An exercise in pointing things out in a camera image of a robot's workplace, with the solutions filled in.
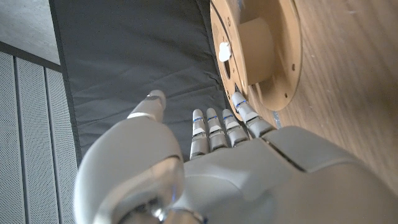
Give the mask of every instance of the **wooden disc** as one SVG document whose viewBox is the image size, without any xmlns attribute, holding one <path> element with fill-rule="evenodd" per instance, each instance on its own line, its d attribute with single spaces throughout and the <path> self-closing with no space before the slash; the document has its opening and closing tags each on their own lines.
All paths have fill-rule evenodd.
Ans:
<svg viewBox="0 0 398 224">
<path fill-rule="evenodd" d="M 246 97 L 255 94 L 270 110 L 287 106 L 297 89 L 302 64 L 302 38 L 294 2 L 211 0 L 210 16 L 218 67 L 231 107 L 236 91 Z M 231 56 L 225 62 L 218 55 L 222 42 L 231 47 Z"/>
</svg>

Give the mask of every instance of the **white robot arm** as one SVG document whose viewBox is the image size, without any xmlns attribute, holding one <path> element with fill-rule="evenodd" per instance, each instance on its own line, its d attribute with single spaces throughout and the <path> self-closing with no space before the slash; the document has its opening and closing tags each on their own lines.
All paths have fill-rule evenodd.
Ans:
<svg viewBox="0 0 398 224">
<path fill-rule="evenodd" d="M 396 196 L 361 162 L 298 127 L 276 130 L 236 92 L 220 125 L 193 112 L 190 161 L 152 91 L 81 163 L 77 223 L 394 223 Z"/>
</svg>

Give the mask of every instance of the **blue stripe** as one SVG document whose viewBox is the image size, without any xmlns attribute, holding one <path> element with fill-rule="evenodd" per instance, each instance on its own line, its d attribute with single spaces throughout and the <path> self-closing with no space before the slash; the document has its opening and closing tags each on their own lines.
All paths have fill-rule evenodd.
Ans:
<svg viewBox="0 0 398 224">
<path fill-rule="evenodd" d="M 246 102 L 246 100 L 244 100 L 243 102 L 241 102 L 241 103 L 238 103 L 235 107 L 237 108 L 239 105 L 241 105 L 242 103 L 245 103 Z"/>
<path fill-rule="evenodd" d="M 211 119 L 213 119 L 213 118 L 217 118 L 217 116 L 214 116 L 214 117 L 212 117 L 212 118 L 209 118 L 209 119 L 207 119 L 207 120 L 209 121 L 209 120 L 211 120 Z"/>
<path fill-rule="evenodd" d="M 233 115 L 225 116 L 224 119 L 227 119 L 227 118 L 229 118 L 229 117 L 233 117 Z"/>
<path fill-rule="evenodd" d="M 194 119 L 193 122 L 196 122 L 196 121 L 201 120 L 201 119 L 203 119 L 203 118 L 200 117 L 200 118 Z"/>
</svg>

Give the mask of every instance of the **gray fabric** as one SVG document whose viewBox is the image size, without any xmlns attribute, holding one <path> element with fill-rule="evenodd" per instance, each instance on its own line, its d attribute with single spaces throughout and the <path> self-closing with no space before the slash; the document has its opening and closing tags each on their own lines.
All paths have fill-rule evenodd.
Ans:
<svg viewBox="0 0 398 224">
<path fill-rule="evenodd" d="M 209 2 L 100 0 L 50 5 L 82 153 L 146 94 L 160 89 L 167 97 L 164 123 L 188 159 L 192 111 L 213 107 L 221 115 L 226 108 L 210 48 Z"/>
</svg>

